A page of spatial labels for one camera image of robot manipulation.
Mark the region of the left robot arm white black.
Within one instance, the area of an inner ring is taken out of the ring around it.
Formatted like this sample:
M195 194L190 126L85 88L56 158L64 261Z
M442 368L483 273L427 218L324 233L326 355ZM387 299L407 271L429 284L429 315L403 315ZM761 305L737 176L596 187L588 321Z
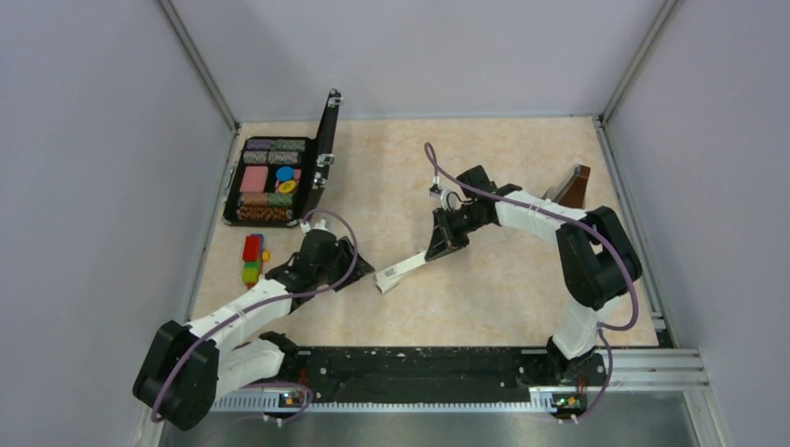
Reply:
M300 249L239 298L186 323L169 320L155 332L132 386L156 420L195 427L225 395L262 379L287 385L298 374L293 343L266 324L290 315L319 291L341 291L375 271L351 237L309 229Z

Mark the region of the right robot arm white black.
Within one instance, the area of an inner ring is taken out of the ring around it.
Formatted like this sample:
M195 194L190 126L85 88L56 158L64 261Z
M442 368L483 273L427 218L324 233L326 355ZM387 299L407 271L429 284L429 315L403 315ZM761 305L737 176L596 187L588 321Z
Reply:
M624 295L634 295L643 266L613 209L565 207L511 183L491 181L481 166L455 178L462 191L440 185L435 175L429 195L439 199L432 213L428 262L466 248L470 233L487 225L520 230L558 250L570 294L565 315L546 345L546 370L570 384L592 358L607 313Z

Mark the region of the white black remote control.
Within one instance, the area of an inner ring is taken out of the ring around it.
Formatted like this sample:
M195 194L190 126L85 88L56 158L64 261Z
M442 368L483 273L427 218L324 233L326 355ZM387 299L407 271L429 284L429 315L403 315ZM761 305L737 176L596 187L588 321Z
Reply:
M401 261L375 273L375 286L384 295L394 289L401 281L412 272L426 263L424 256L416 256Z

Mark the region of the white remote battery cover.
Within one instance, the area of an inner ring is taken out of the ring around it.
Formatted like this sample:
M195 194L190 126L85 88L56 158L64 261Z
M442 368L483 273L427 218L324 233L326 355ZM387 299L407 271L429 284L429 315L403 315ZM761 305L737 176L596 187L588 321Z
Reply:
M376 274L376 280L385 282L394 281L408 275L427 262L426 254L426 251L419 251L415 255L399 263L386 267Z

